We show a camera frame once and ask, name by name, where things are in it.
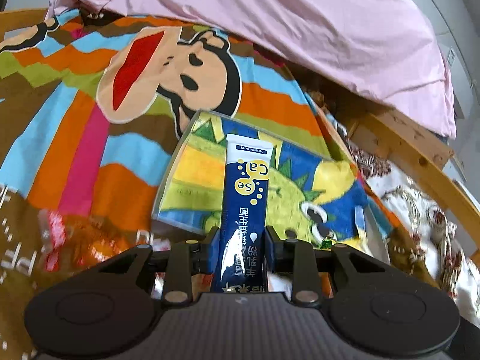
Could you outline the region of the colourful monkey cartoon blanket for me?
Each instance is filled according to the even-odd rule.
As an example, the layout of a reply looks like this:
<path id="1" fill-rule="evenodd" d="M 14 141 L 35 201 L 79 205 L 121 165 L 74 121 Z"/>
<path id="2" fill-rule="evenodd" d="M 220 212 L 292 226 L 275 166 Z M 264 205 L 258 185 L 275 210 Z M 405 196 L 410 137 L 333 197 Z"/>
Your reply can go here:
<path id="1" fill-rule="evenodd" d="M 30 359 L 38 292 L 139 244 L 151 214 L 206 234 L 221 221 L 227 135 L 272 143 L 266 222 L 359 250 L 381 209 L 290 64 L 220 29 L 70 10 L 1 43 L 1 357 Z"/>

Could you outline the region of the clear tray with dinosaur towel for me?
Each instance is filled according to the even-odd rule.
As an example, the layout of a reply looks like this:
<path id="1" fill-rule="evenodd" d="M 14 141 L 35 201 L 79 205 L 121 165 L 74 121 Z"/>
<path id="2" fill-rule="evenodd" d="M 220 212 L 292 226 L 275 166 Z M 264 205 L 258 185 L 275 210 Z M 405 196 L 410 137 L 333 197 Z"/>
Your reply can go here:
<path id="1" fill-rule="evenodd" d="M 227 136 L 272 144 L 269 160 L 247 169 L 240 160 L 239 193 L 247 203 L 266 203 L 266 224 L 281 239 L 296 236 L 320 248 L 343 242 L 390 261 L 386 233 L 351 162 L 323 158 L 292 141 L 222 115 L 198 111 L 182 135 L 154 200 L 153 233 L 170 238 L 205 236 L 220 225 Z"/>

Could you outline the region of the white floral bedsheet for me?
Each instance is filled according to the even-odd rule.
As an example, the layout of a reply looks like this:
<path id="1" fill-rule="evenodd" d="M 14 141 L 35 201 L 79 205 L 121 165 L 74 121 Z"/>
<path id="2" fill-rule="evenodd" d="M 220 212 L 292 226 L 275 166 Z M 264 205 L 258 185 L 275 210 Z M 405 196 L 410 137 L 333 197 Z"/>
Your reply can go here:
<path id="1" fill-rule="evenodd" d="M 348 143 L 367 185 L 400 220 L 408 236 L 388 236 L 390 260 L 409 274 L 432 280 L 456 303 L 460 315 L 479 326 L 479 269 L 465 256 L 457 226 L 439 204 L 391 161 Z"/>

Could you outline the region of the orange candies in clear bag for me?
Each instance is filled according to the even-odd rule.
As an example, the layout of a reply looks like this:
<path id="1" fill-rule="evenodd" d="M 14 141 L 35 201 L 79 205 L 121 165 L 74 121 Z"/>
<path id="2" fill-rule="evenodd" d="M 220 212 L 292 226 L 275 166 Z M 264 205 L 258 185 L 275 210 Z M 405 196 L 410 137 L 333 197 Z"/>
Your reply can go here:
<path id="1" fill-rule="evenodd" d="M 47 272 L 77 272 L 151 242 L 147 230 L 122 231 L 96 215 L 85 217 L 42 209 L 38 223 L 40 266 Z"/>

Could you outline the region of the pink draped sheet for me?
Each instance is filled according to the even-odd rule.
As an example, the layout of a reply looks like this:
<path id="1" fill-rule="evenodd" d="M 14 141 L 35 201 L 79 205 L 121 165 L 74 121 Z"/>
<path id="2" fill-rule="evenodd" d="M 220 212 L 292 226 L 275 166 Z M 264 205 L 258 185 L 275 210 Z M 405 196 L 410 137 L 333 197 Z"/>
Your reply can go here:
<path id="1" fill-rule="evenodd" d="M 47 13 L 76 7 L 223 29 L 456 136 L 449 67 L 412 0 L 49 0 Z"/>

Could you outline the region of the wooden bed frame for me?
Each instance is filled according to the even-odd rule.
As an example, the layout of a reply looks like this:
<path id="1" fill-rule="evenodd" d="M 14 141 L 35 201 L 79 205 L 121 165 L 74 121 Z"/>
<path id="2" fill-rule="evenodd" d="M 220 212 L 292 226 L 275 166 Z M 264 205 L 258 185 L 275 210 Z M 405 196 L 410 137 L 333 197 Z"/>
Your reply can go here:
<path id="1" fill-rule="evenodd" d="M 41 258 L 41 209 L 96 215 L 122 231 L 150 214 L 191 111 L 210 109 L 333 160 L 349 160 L 320 96 L 340 105 L 354 139 L 393 160 L 472 236 L 479 215 L 440 175 L 453 155 L 422 126 L 219 28 L 153 16 L 70 10 L 1 14 L 1 261 Z"/>

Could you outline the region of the blue white sachet packet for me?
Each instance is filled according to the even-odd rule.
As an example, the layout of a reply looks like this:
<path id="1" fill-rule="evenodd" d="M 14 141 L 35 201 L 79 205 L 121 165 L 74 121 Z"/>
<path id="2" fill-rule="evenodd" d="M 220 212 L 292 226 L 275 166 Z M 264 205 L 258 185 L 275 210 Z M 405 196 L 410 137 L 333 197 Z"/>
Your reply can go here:
<path id="1" fill-rule="evenodd" d="M 262 237 L 272 143 L 226 137 L 219 258 L 211 283 L 218 293 L 258 293 L 264 287 Z"/>

